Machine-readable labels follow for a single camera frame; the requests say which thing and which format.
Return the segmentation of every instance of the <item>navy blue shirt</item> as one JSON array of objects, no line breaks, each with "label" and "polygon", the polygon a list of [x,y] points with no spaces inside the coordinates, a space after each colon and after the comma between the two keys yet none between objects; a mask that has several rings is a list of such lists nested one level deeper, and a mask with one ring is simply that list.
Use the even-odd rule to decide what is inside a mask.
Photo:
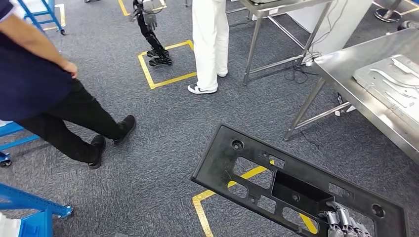
[{"label": "navy blue shirt", "polygon": [[[0,24],[12,13],[0,0]],[[71,90],[71,74],[0,32],[0,119],[18,121],[57,105]]]}]

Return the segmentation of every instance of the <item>blue metal frame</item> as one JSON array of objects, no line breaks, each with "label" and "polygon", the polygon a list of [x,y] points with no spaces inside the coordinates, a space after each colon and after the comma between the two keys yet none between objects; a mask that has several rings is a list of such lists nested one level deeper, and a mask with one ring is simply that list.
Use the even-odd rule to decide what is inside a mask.
[{"label": "blue metal frame", "polygon": [[36,209],[39,211],[50,211],[58,217],[66,217],[71,214],[73,208],[70,205],[63,206],[46,200],[36,195],[9,187],[0,183],[0,198],[9,202],[0,202],[0,210],[3,209]]},{"label": "blue metal frame", "polygon": [[20,237],[52,237],[52,215],[63,218],[73,212],[70,205],[59,205],[33,194],[0,183],[0,210],[36,209],[39,212],[21,219]]},{"label": "blue metal frame", "polygon": [[[16,133],[16,132],[20,132],[20,131],[23,131],[23,130],[24,130],[24,128],[22,128],[20,125],[18,125],[15,122],[12,122],[12,123],[7,124],[6,126],[0,127],[0,137],[7,136],[7,135],[10,135],[10,134],[13,134],[13,133]],[[14,142],[10,142],[10,143],[4,144],[4,145],[0,145],[0,162],[9,160],[9,157],[10,157],[9,153],[3,153],[1,151],[5,150],[5,149],[12,148],[12,147],[15,147],[15,146],[18,146],[18,145],[21,145],[21,144],[26,143],[26,142],[36,140],[38,138],[39,137],[37,135],[32,135],[32,136],[29,136],[29,137],[19,139],[19,140],[14,141]]]},{"label": "blue metal frame", "polygon": [[[49,0],[49,4],[46,3],[45,0],[41,0],[41,1],[45,5],[46,11],[30,12],[28,7],[23,2],[23,0],[18,0],[19,4],[22,6],[22,8],[26,12],[26,14],[24,16],[24,19],[29,17],[31,19],[32,23],[42,32],[43,32],[43,29],[41,27],[41,24],[51,23],[51,22],[53,22],[57,25],[57,28],[58,28],[59,31],[63,30],[63,28],[61,27],[61,23],[58,21],[57,17],[55,16],[55,1],[54,0]],[[47,21],[38,22],[35,19],[35,16],[42,16],[42,15],[50,15],[52,19],[47,20]]]}]

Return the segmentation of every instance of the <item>floor marking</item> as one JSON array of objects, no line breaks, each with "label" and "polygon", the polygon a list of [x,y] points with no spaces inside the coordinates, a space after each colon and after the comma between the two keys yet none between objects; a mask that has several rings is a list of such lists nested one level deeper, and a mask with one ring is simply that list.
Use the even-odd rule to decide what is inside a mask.
[{"label": "floor marking", "polygon": [[415,12],[415,11],[417,11],[417,10],[419,10],[419,7],[417,7],[417,8],[414,8],[414,9],[411,9],[411,10],[408,10],[408,11],[405,11],[405,12],[403,12],[403,13],[400,13],[400,15],[406,15],[406,14],[409,14],[409,13],[412,13],[412,12]]},{"label": "floor marking", "polygon": [[384,8],[383,6],[381,6],[380,4],[376,3],[375,1],[373,1],[373,4],[378,6],[379,8]]},{"label": "floor marking", "polygon": [[[129,16],[129,15],[131,15],[131,13],[128,13],[128,12],[126,11],[125,5],[124,5],[124,3],[122,2],[122,0],[118,0],[118,3],[119,3],[119,7],[121,8],[122,14],[123,14],[124,16]],[[165,1],[164,1],[164,0],[160,0],[160,3],[162,4],[162,6],[161,6],[161,7],[154,8],[154,9],[153,9],[153,11],[157,11],[157,10],[160,10],[160,9],[163,9],[163,8],[166,8],[166,7],[167,7],[167,5],[166,5],[166,3],[165,3]]]},{"label": "floor marking", "polygon": [[[240,177],[242,177],[244,179],[249,179],[249,178],[252,178],[253,176],[255,176],[257,174],[260,174],[260,173],[264,172],[265,170],[267,170],[265,167],[258,166],[256,168],[244,173]],[[227,187],[230,188],[231,186],[236,185],[236,184],[237,184],[236,182],[232,181],[232,182],[228,183]],[[202,207],[201,202],[204,199],[209,198],[214,194],[215,193],[213,191],[206,190],[206,191],[204,191],[204,192],[202,192],[202,193],[200,193],[200,194],[198,194],[198,195],[196,195],[192,198],[192,203],[195,207],[195,211],[198,215],[199,221],[201,223],[202,229],[204,230],[204,233],[205,233],[206,237],[214,237],[214,234],[211,231],[210,224],[208,223],[208,219],[207,219],[207,216],[205,215],[204,208]],[[299,213],[299,215],[300,215],[301,219],[303,220],[303,222],[305,223],[305,225],[307,226],[307,229],[311,233],[316,234],[317,229],[314,226],[312,220],[310,218],[308,218],[307,216],[301,214],[301,213]]]},{"label": "floor marking", "polygon": [[[169,50],[169,49],[181,47],[181,46],[184,46],[184,45],[188,45],[192,49],[192,51],[194,50],[194,44],[190,40],[187,40],[187,41],[182,42],[182,43],[177,43],[177,44],[174,44],[174,45],[167,46],[167,47],[165,47],[165,49]],[[194,76],[197,75],[196,72],[194,72],[194,73],[189,73],[189,74],[186,74],[186,75],[183,75],[183,76],[180,76],[180,77],[176,77],[176,78],[173,78],[173,79],[168,79],[168,80],[165,80],[163,82],[154,83],[153,79],[151,78],[150,71],[148,70],[147,64],[144,60],[145,55],[147,55],[147,52],[140,53],[138,55],[138,60],[140,62],[141,68],[144,71],[144,75],[145,75],[145,78],[147,79],[147,82],[148,82],[148,85],[150,86],[150,89],[155,89],[157,87],[164,86],[164,85],[167,85],[167,84],[170,84],[170,83],[173,83],[173,82],[177,82],[177,81],[180,81],[180,80],[184,80],[184,79],[187,79],[187,78],[191,78],[191,77],[194,77]]]},{"label": "floor marking", "polygon": [[[65,10],[64,10],[64,3],[61,4],[56,4],[55,7],[58,7],[60,9],[60,24],[61,27],[65,27]],[[58,27],[54,26],[54,27],[48,27],[43,29],[44,31],[48,31],[48,30],[55,30],[58,29]]]},{"label": "floor marking", "polygon": [[414,2],[414,1],[410,1],[410,0],[405,0],[406,2],[408,2],[408,3],[410,3],[410,4],[412,4],[413,6],[415,6],[415,7],[419,7],[419,4],[417,4],[416,2]]}]

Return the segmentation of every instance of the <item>black plastic panel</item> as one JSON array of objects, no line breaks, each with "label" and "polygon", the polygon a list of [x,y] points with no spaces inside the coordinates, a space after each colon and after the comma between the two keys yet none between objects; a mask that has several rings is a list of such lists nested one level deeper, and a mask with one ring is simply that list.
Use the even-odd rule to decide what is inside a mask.
[{"label": "black plastic panel", "polygon": [[[269,156],[283,160],[284,167],[270,164]],[[270,188],[264,189],[234,174],[233,167],[239,157],[271,170],[274,178]],[[223,124],[218,127],[191,180],[300,236],[327,237],[329,225],[318,217],[318,213],[331,210],[326,206],[330,200],[370,217],[376,237],[409,236],[407,218],[401,206]],[[248,195],[241,198],[229,192],[227,184],[230,181],[245,186]],[[330,192],[330,184],[341,187],[343,195]],[[276,202],[274,213],[257,206],[262,195]],[[282,216],[285,207],[316,221],[318,232],[313,234],[286,220]]]}]

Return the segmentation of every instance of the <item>man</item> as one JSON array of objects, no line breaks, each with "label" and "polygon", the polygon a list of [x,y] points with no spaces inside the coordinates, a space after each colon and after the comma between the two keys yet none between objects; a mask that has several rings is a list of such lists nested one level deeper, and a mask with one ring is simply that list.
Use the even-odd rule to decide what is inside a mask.
[{"label": "man", "polygon": [[198,82],[188,86],[194,94],[217,92],[217,75],[228,73],[229,27],[225,13],[226,0],[194,0],[192,34]]},{"label": "man", "polygon": [[[115,123],[76,79],[76,65],[12,8],[8,0],[0,0],[0,119],[15,121],[68,157],[99,168],[104,136],[122,144],[135,128],[134,117]],[[63,120],[100,135],[88,144]]]}]

